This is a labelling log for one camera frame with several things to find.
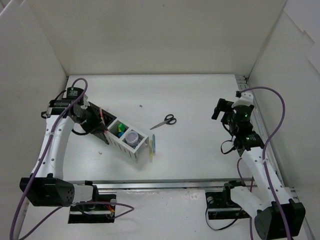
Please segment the orange brown pen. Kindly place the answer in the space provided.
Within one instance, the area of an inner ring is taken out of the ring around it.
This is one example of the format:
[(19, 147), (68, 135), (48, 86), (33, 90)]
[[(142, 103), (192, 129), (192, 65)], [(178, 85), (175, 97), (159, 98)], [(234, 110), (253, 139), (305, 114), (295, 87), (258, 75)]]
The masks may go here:
[(100, 119), (101, 119), (101, 121), (103, 123), (103, 126), (104, 126), (103, 133), (107, 134), (108, 133), (108, 128), (106, 126), (106, 121), (105, 121), (105, 118), (104, 118), (103, 109), (101, 107), (99, 108), (99, 113), (100, 113)]

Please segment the blue highlighter marker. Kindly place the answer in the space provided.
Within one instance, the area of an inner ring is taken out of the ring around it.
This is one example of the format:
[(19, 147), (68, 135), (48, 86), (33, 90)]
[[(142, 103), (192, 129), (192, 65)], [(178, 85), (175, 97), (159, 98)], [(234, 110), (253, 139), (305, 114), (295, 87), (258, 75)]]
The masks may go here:
[(123, 131), (122, 131), (122, 132), (119, 132), (119, 133), (118, 133), (118, 137), (121, 138), (123, 134), (124, 134)]

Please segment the clear jar of paper clips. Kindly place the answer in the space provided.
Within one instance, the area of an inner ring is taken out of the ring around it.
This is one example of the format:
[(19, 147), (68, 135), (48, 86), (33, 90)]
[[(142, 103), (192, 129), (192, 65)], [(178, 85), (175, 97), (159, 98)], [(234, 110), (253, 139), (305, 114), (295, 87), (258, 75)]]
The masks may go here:
[(140, 143), (139, 134), (136, 131), (131, 130), (125, 135), (124, 141), (128, 146), (134, 149)]

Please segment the blue pen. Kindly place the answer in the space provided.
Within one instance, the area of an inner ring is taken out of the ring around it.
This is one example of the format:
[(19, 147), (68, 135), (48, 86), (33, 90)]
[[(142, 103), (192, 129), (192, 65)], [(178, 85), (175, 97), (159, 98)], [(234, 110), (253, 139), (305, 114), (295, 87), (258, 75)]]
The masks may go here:
[(152, 135), (152, 154), (156, 155), (156, 136)]

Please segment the green highlighter marker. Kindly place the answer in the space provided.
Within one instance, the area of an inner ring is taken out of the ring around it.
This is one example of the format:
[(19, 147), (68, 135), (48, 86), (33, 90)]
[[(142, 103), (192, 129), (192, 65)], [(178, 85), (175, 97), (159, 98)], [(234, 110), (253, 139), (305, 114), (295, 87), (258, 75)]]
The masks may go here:
[(122, 124), (122, 123), (121, 123), (121, 124), (119, 124), (119, 126), (118, 126), (118, 127), (119, 127), (119, 129), (121, 129), (122, 131), (126, 128), (126, 127), (125, 127), (125, 125), (124, 125), (124, 124)]

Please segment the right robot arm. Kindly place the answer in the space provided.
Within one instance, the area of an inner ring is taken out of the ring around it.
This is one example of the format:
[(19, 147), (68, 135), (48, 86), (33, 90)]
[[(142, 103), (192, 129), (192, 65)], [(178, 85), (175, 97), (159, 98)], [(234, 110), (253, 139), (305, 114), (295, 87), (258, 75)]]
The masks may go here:
[(259, 196), (254, 195), (245, 183), (225, 183), (221, 200), (227, 206), (237, 204), (253, 220), (255, 230), (262, 240), (292, 239), (299, 235), (306, 210), (301, 202), (295, 202), (267, 159), (266, 147), (251, 123), (255, 108), (251, 92), (237, 91), (237, 101), (219, 99), (212, 119), (223, 113), (221, 123), (231, 136), (233, 150), (247, 165), (255, 181)]

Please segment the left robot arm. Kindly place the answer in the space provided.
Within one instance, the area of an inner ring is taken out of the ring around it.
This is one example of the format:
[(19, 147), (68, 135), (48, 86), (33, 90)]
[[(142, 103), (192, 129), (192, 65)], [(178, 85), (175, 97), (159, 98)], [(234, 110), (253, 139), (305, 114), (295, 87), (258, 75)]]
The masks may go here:
[(87, 209), (94, 210), (100, 204), (98, 188), (91, 181), (72, 184), (63, 177), (65, 152), (75, 124), (85, 134), (108, 142), (99, 108), (87, 101), (84, 89), (71, 86), (64, 98), (49, 102), (38, 163), (29, 177), (20, 180), (20, 189), (35, 207), (69, 207), (82, 202)]

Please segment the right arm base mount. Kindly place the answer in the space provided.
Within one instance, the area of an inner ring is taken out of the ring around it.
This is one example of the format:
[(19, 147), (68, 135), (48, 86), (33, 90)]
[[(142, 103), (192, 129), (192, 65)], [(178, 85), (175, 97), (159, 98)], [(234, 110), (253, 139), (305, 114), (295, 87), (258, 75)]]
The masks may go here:
[[(253, 234), (253, 220), (245, 210), (231, 200), (230, 190), (232, 187), (246, 187), (244, 180), (231, 180), (224, 184), (222, 191), (206, 192), (205, 221), (207, 226), (215, 231), (223, 231), (232, 227), (240, 219), (249, 219), (249, 230)], [(209, 221), (232, 220), (231, 223), (222, 227), (213, 227)]]

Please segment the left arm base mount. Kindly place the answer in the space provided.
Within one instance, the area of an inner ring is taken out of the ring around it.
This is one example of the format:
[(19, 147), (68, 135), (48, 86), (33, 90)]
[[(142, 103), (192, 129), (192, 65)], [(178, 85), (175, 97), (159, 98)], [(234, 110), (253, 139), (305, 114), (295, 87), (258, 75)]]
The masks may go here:
[(116, 203), (115, 193), (100, 193), (95, 185), (93, 187), (92, 202), (104, 202), (104, 204), (79, 204), (71, 206), (69, 210), (68, 224), (109, 224), (115, 222), (116, 206), (105, 202)]

